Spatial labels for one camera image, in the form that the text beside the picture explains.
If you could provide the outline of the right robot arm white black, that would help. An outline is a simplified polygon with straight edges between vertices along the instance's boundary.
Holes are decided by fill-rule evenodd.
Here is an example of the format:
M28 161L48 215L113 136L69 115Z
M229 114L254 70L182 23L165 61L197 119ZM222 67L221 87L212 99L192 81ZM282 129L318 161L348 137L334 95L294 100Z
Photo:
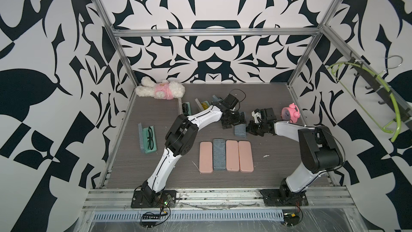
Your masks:
M301 163L283 179L280 186L282 197L291 198L305 192L316 179L344 164L344 154L325 126L310 127L288 121L250 121L246 132L256 136L272 134L287 137L299 143Z

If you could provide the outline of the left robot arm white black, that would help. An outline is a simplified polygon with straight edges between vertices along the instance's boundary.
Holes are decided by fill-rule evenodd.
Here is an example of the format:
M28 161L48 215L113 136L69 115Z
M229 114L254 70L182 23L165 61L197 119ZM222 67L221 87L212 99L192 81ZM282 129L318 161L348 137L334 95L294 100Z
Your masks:
M239 124L239 111L235 108L239 101L228 98L212 103L206 110L191 116L179 115L165 136L165 149L152 175L143 182L141 192L152 202L165 189L167 179L179 159L193 147L198 131L220 120L230 125Z

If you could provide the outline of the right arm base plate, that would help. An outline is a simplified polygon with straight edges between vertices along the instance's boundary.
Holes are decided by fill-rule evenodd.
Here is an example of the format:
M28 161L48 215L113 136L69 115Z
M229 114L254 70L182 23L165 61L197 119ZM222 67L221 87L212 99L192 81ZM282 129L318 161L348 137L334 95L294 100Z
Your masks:
M308 206L309 202L305 193L306 191L292 192L285 184L282 184L279 189L260 190L265 205L270 207Z

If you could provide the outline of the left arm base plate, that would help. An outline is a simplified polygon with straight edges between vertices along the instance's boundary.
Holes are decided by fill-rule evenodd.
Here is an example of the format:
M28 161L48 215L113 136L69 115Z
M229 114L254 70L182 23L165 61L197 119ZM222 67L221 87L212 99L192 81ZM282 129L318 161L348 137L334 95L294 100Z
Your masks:
M173 205L176 203L176 190L161 190L155 192L150 189L147 182L138 186L132 196L131 208L156 208L161 206Z

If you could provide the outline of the pink case with red glasses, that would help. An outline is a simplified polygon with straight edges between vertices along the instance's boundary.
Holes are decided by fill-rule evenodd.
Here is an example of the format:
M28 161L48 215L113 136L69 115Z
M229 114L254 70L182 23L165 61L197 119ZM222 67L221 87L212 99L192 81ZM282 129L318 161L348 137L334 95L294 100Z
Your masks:
M213 173L213 148L211 142L200 143L199 171L201 174Z

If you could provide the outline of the mint case with white sunglasses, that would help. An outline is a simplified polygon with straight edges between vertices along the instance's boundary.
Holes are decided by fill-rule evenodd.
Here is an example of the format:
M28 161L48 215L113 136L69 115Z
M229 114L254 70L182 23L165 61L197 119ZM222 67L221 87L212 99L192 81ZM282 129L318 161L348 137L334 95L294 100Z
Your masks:
M226 170L226 141L224 139L213 140L213 169Z

